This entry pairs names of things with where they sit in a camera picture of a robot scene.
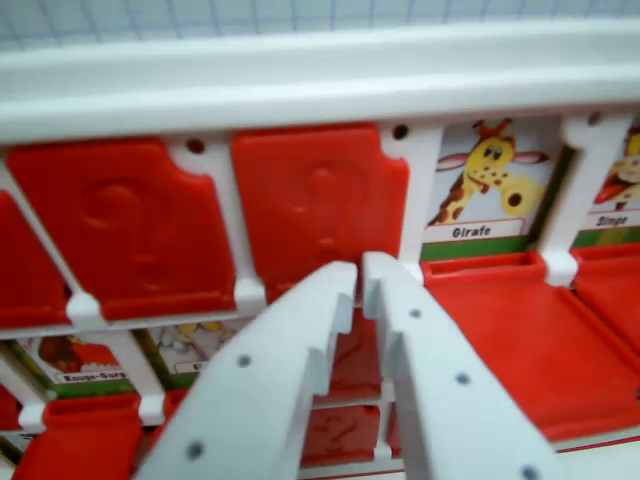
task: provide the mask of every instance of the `red plastic tray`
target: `red plastic tray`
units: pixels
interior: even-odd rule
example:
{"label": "red plastic tray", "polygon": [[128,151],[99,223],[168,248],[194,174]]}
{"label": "red plastic tray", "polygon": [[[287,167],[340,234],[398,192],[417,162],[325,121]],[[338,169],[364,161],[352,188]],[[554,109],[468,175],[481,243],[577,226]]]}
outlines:
{"label": "red plastic tray", "polygon": [[552,441],[640,424],[640,362],[534,253],[424,265],[425,285]]}
{"label": "red plastic tray", "polygon": [[578,296],[640,355],[640,244],[572,253],[580,264],[574,282]]}
{"label": "red plastic tray", "polygon": [[128,480],[142,438],[135,394],[57,400],[47,431],[29,445],[13,480]]}

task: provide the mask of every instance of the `red plastic panel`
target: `red plastic panel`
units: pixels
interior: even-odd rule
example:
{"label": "red plastic panel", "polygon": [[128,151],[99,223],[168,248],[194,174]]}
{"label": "red plastic panel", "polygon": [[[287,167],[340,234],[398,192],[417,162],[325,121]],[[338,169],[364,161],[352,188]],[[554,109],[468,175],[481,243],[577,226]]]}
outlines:
{"label": "red plastic panel", "polygon": [[357,309],[351,333],[338,335],[329,395],[316,403],[379,397],[380,381],[376,324]]}
{"label": "red plastic panel", "polygon": [[14,480],[128,480],[142,438],[136,395],[58,400]]}
{"label": "red plastic panel", "polygon": [[400,446],[400,432],[398,431],[398,415],[396,414],[396,406],[393,405],[391,416],[389,417],[389,432],[387,433],[387,443],[391,447],[391,455],[399,457],[402,455],[402,447]]}
{"label": "red plastic panel", "polygon": [[0,328],[69,323],[64,280],[5,191],[0,191],[0,252]]}
{"label": "red plastic panel", "polygon": [[232,154],[269,300],[333,260],[397,255],[409,168],[384,155],[375,125],[243,133]]}
{"label": "red plastic panel", "polygon": [[537,254],[424,265],[425,284],[550,440],[640,424],[640,362]]}
{"label": "red plastic panel", "polygon": [[22,405],[0,385],[0,430],[22,430],[18,423],[21,410]]}
{"label": "red plastic panel", "polygon": [[580,264],[578,296],[640,355],[640,244],[581,248],[573,255]]}
{"label": "red plastic panel", "polygon": [[358,406],[313,410],[302,453],[302,466],[365,462],[373,459],[380,412]]}
{"label": "red plastic panel", "polygon": [[106,318],[233,308],[215,186],[159,140],[17,148],[8,165]]}

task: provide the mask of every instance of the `yellow giraffe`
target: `yellow giraffe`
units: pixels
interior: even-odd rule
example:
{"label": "yellow giraffe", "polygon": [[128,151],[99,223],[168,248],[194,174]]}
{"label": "yellow giraffe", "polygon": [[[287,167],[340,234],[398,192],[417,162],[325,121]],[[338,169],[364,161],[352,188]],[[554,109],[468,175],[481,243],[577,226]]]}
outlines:
{"label": "yellow giraffe", "polygon": [[485,194],[492,187],[501,193],[502,208],[509,215],[523,216],[535,208],[544,187],[527,177],[511,175],[506,166],[512,161],[539,163],[548,157],[540,152],[516,153],[515,138],[502,134],[511,123],[508,118],[495,128],[487,127],[484,121],[475,123],[473,128],[480,138],[471,152],[449,155],[438,162],[438,171],[465,167],[429,225],[455,223],[475,193]]}

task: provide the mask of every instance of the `question mark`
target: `question mark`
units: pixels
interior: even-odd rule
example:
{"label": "question mark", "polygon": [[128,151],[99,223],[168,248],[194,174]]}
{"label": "question mark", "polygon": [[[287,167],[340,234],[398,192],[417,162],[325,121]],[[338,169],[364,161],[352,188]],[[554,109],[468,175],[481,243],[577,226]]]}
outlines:
{"label": "question mark", "polygon": [[109,179],[83,193],[83,220],[91,228],[128,235],[140,286],[155,291],[166,285],[168,272],[153,253],[164,220],[161,197],[134,179]]}

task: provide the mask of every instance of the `giraffe illustration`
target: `giraffe illustration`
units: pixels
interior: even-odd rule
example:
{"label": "giraffe illustration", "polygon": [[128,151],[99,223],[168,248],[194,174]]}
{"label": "giraffe illustration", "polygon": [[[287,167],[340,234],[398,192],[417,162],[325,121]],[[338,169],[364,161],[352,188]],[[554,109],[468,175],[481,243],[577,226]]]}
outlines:
{"label": "giraffe illustration", "polygon": [[595,203],[616,202],[620,211],[633,200],[640,200],[640,127],[629,130],[624,158],[609,170]]}
{"label": "giraffe illustration", "polygon": [[535,208],[542,199],[544,187],[527,177],[511,175],[506,167],[511,162],[540,163],[549,157],[541,152],[516,152],[516,139],[503,134],[511,123],[512,120],[506,118],[490,128],[484,121],[476,122],[473,128],[479,139],[471,152],[448,155],[438,161],[437,171],[462,166],[464,170],[429,222],[430,226],[455,223],[474,194],[485,194],[492,187],[501,193],[502,207],[509,215],[523,216]]}

